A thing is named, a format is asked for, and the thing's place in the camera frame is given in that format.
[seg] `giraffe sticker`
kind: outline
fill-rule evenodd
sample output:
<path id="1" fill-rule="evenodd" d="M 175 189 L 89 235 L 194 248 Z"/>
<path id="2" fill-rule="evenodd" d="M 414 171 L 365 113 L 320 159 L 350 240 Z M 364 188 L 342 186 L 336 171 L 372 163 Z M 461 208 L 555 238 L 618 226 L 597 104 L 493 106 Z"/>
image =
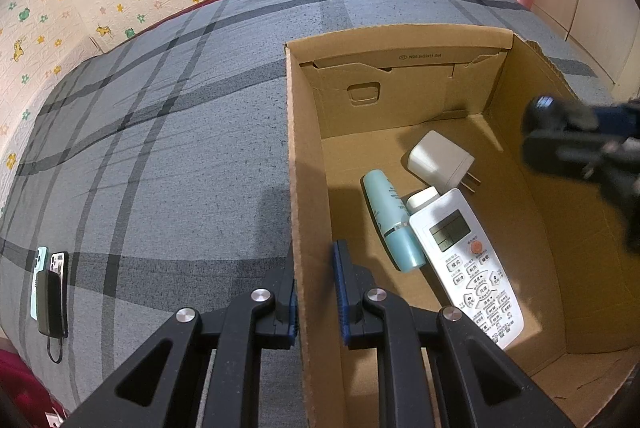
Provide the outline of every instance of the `giraffe sticker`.
<path id="1" fill-rule="evenodd" d="M 14 43 L 14 61 L 15 62 L 18 62 L 18 60 L 20 59 L 20 56 L 24 56 L 24 51 L 21 45 L 22 45 L 22 40 L 17 40 L 17 42 Z"/>
<path id="2" fill-rule="evenodd" d="M 95 31 L 100 34 L 101 38 L 103 38 L 105 34 L 111 35 L 111 29 L 109 27 L 100 27 L 100 26 L 98 26 L 98 28 L 95 29 Z"/>

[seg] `remote control buttons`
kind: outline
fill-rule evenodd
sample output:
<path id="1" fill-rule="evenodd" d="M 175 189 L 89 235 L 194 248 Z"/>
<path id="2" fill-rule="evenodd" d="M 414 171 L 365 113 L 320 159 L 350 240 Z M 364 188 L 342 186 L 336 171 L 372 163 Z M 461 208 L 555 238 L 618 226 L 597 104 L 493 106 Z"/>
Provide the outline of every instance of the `remote control buttons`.
<path id="1" fill-rule="evenodd" d="M 487 271 L 482 271 L 481 273 L 476 274 L 473 278 L 471 278 L 471 281 L 468 283 L 466 288 L 475 289 L 479 286 L 479 284 L 486 282 L 486 274 Z"/>
<path id="2" fill-rule="evenodd" d="M 458 257 L 455 257 L 453 260 L 451 260 L 447 264 L 447 269 L 449 269 L 450 273 L 453 273 L 455 268 L 458 267 L 461 263 L 462 263 L 462 260 L 460 260 L 460 258 L 458 258 Z"/>
<path id="3" fill-rule="evenodd" d="M 471 242 L 471 252 L 473 254 L 480 254 L 482 252 L 482 242 L 479 240 L 474 240 Z"/>
<path id="4" fill-rule="evenodd" d="M 491 289 L 486 282 L 481 283 L 478 286 L 478 289 L 476 289 L 476 295 L 478 295 L 478 298 L 481 300 L 484 300 L 487 296 L 489 296 L 489 294 L 491 294 Z"/>

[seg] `flower sticker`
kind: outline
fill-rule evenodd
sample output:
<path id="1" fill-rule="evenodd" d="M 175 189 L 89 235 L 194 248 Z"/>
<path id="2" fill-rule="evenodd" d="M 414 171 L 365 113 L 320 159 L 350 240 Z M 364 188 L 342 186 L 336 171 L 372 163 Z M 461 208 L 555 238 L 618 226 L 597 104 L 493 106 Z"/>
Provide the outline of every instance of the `flower sticker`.
<path id="1" fill-rule="evenodd" d="M 12 153 L 6 158 L 6 167 L 10 170 L 14 167 L 16 157 L 17 155 L 15 153 Z"/>

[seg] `gray plaid bedsheet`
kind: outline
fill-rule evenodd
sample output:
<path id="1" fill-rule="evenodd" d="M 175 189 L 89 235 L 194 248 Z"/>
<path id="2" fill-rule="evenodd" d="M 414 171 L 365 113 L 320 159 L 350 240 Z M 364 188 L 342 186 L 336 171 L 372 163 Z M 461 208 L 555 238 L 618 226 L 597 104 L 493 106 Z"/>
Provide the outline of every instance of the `gray plaid bedsheet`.
<path id="1" fill-rule="evenodd" d="M 255 287 L 290 241 L 287 40 L 399 23 L 507 27 L 578 96 L 591 69 L 514 0 L 220 0 L 80 64 L 37 117 L 0 223 L 0 326 L 69 410 L 183 306 Z M 62 364 L 29 316 L 38 246 L 70 254 Z M 262 360 L 262 427 L 302 427 L 299 350 Z"/>

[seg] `cardboard box flap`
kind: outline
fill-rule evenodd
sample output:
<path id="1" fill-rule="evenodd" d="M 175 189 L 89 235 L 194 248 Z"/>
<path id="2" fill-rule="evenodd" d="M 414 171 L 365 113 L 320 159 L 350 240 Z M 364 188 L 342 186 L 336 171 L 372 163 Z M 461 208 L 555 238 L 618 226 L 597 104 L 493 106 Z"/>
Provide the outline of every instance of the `cardboard box flap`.
<path id="1" fill-rule="evenodd" d="M 287 42 L 300 64 L 361 62 L 376 68 L 474 61 L 513 45 L 507 29 L 475 25 L 387 25 L 338 30 Z"/>
<path id="2" fill-rule="evenodd" d="M 445 112 L 484 110 L 507 52 L 469 62 L 376 68 L 361 62 L 302 71 L 316 101 L 322 138 L 420 124 Z"/>

